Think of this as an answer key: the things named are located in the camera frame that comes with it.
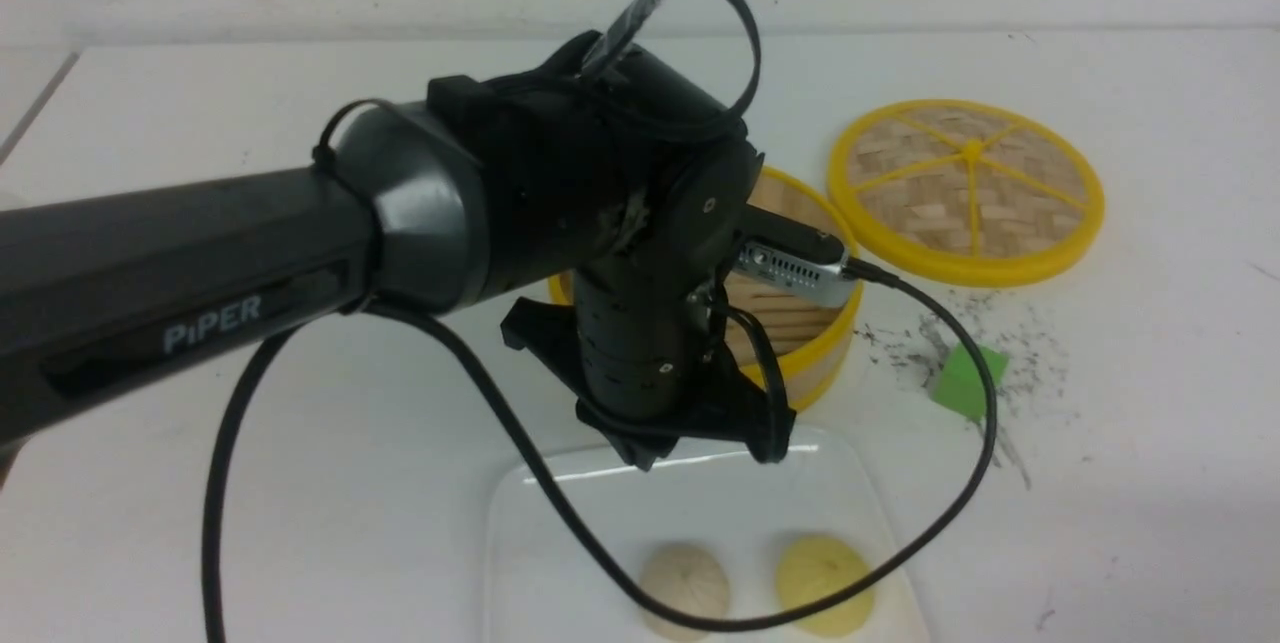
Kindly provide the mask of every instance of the white tray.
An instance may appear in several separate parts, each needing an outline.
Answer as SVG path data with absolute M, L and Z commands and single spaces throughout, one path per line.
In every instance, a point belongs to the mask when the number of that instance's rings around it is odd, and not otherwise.
M 579 514 L 637 578 L 654 548 L 708 548 L 732 587 L 731 617 L 777 612 L 773 571 L 797 535 L 829 533 L 872 566 L 899 546 L 854 450 L 823 430 L 796 427 L 781 465 L 759 465 L 740 444 L 682 441 L 648 474 L 621 465 L 612 448 L 550 456 L 548 464 Z M 655 643 L 639 608 L 582 551 L 520 466 L 489 507 L 484 639 L 488 643 Z M 704 640 L 819 640 L 795 626 Z M 870 620 L 847 640 L 928 643 L 906 574 L 876 588 Z

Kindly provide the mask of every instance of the transparent plastic strap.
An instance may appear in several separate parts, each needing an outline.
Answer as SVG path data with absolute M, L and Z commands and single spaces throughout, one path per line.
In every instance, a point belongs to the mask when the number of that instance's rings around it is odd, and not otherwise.
M 662 0 L 632 0 L 582 56 L 581 77 L 590 82 L 612 68 L 627 53 L 636 33 L 659 5 Z

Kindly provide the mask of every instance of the yellow bun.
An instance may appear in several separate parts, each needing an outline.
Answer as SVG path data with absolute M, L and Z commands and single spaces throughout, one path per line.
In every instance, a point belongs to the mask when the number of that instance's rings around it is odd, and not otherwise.
M 640 588 L 680 612 L 722 619 L 728 612 L 728 578 L 707 551 L 677 543 L 659 549 L 644 566 Z M 650 630 L 668 640 L 691 643 L 705 631 L 684 628 L 641 611 Z
M 783 610 L 826 598 L 849 587 L 870 567 L 844 541 L 831 535 L 808 535 L 792 543 L 778 562 L 777 590 Z M 796 623 L 822 638 L 845 638 L 867 623 L 876 605 L 876 589 Z

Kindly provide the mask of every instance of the green paper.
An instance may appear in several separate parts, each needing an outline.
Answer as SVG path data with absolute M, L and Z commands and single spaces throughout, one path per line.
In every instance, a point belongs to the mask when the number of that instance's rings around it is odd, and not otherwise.
M 991 369 L 992 380 L 1000 386 L 1000 379 L 1009 365 L 1009 357 L 986 346 L 978 346 L 978 348 L 982 351 L 983 360 L 987 361 L 987 368 Z M 947 356 L 947 362 L 942 366 L 942 375 L 938 377 L 938 383 L 933 387 L 933 401 L 969 420 L 983 419 L 987 402 L 982 392 L 982 379 L 978 377 L 978 368 L 964 347 L 951 348 L 951 355 Z

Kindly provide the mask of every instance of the yellow rim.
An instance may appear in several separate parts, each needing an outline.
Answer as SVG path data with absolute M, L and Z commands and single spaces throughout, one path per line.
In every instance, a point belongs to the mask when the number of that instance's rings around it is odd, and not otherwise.
M 873 218 L 873 215 L 867 213 L 864 206 L 859 204 L 859 188 L 850 184 L 847 172 L 845 169 L 854 142 L 858 141 L 858 138 L 861 137 L 868 128 L 886 118 L 901 117 L 904 113 L 913 109 L 928 106 L 960 108 L 977 113 L 984 113 L 1009 122 L 1009 128 L 1006 128 L 1005 132 L 997 133 L 992 138 L 984 141 L 983 147 L 992 145 L 996 140 L 1002 137 L 1004 133 L 1015 128 L 1034 131 L 1053 143 L 1075 167 L 1075 170 L 1080 175 L 1080 181 L 1084 183 L 1084 190 L 1088 193 L 1088 200 L 1083 204 L 1073 200 L 1066 201 L 1084 211 L 1080 224 L 1070 233 L 1069 237 L 1064 238 L 1053 247 L 1038 254 L 1012 259 L 983 259 L 936 251 L 904 238 L 900 233 Z M 960 142 L 951 141 L 947 136 L 933 131 L 927 126 L 916 127 L 923 128 L 924 132 L 932 133 L 936 138 L 955 146 L 956 152 L 959 154 L 961 147 Z M 946 163 L 950 158 L 951 156 L 946 156 L 943 159 L 925 163 L 931 165 Z M 1000 164 L 989 161 L 989 159 L 983 163 L 997 170 L 1002 169 Z M 973 183 L 973 175 L 974 174 L 970 170 L 970 184 Z M 1029 182 L 1028 184 L 1038 187 L 1038 183 L 1036 182 Z M 873 110 L 872 113 L 859 118 L 854 122 L 854 124 L 845 129 L 844 133 L 841 133 L 840 140 L 836 141 L 836 147 L 831 151 L 831 161 L 827 168 L 827 187 L 836 208 L 840 209 L 841 216 L 849 222 L 852 232 L 858 236 L 858 241 L 867 246 L 868 251 L 901 268 L 902 270 L 923 275 L 924 278 L 932 278 L 934 281 L 942 281 L 955 286 L 984 288 L 1002 288 L 1009 286 L 1037 283 L 1071 268 L 1084 256 L 1085 251 L 1089 250 L 1089 245 L 1093 243 L 1093 238 L 1097 237 L 1098 231 L 1102 228 L 1102 218 L 1106 209 L 1106 202 L 1102 196 L 1102 183 L 1098 181 L 1097 174 L 1093 173 L 1093 169 L 1089 167 L 1088 161 L 1084 160 L 1084 156 L 1080 155 L 1080 152 L 1061 136 L 1042 124 L 1012 111 L 970 101 L 945 99 L 893 104 Z M 1046 192 L 1056 197 L 1062 197 L 1062 193 L 1053 190 L 1048 190 Z M 970 216 L 974 215 L 977 215 L 977 210 L 970 211 Z M 970 222 L 970 228 L 974 227 L 974 222 Z
M 832 220 L 836 222 L 836 225 L 840 228 L 841 237 L 845 238 L 845 241 L 849 243 L 849 251 L 855 255 L 858 254 L 858 242 L 854 238 L 852 228 L 850 228 L 850 224 L 846 223 L 845 215 L 842 215 L 840 210 L 836 209 L 836 206 L 831 205 L 831 202 L 827 201 L 827 199 L 824 199 L 822 193 L 815 191 L 813 187 L 797 181 L 796 178 L 792 178 L 791 175 L 787 175 L 781 170 L 774 170 L 773 168 L 764 168 L 763 170 L 760 170 L 760 175 L 782 181 L 783 183 L 800 190 L 806 196 L 817 201 L 817 204 L 820 205 L 822 209 L 826 210 L 828 215 L 831 215 Z M 550 279 L 548 279 L 548 286 L 550 288 L 552 302 L 562 306 L 570 305 L 568 296 L 564 293 L 564 287 L 563 283 L 561 283 L 559 275 L 554 275 Z M 796 374 L 813 368 L 815 364 L 822 361 L 822 359 L 824 359 L 828 355 L 828 352 L 835 350 L 836 346 L 838 346 L 842 341 L 845 341 L 845 338 L 850 337 L 854 327 L 854 319 L 858 315 L 858 305 L 861 302 L 861 300 L 863 300 L 863 284 L 858 283 L 858 286 L 854 288 L 854 295 L 849 297 L 849 302 L 845 304 L 845 307 L 841 309 L 840 315 L 836 316 L 836 320 L 832 320 L 831 325 L 828 325 L 827 329 L 822 332 L 822 334 L 819 334 L 813 341 L 809 341 L 804 346 L 800 346 L 799 348 L 791 351 L 790 354 L 778 356 L 778 368 L 782 369 L 782 378 L 790 379 Z M 831 373 L 824 375 L 823 379 L 818 382 L 817 386 L 813 387 L 809 395 L 806 395 L 804 398 L 797 401 L 790 401 L 791 407 L 796 411 L 803 411 L 804 409 L 812 406 L 814 401 L 817 401 L 827 391 L 827 388 L 831 387 L 831 383 L 836 379 L 836 375 L 840 373 L 840 368 L 842 365 L 844 361 L 841 360 L 836 366 L 832 368 Z M 764 384 L 764 378 L 760 374 L 760 366 L 758 364 L 753 362 L 749 365 L 744 365 L 741 370 L 748 378 L 754 380 L 756 386 Z

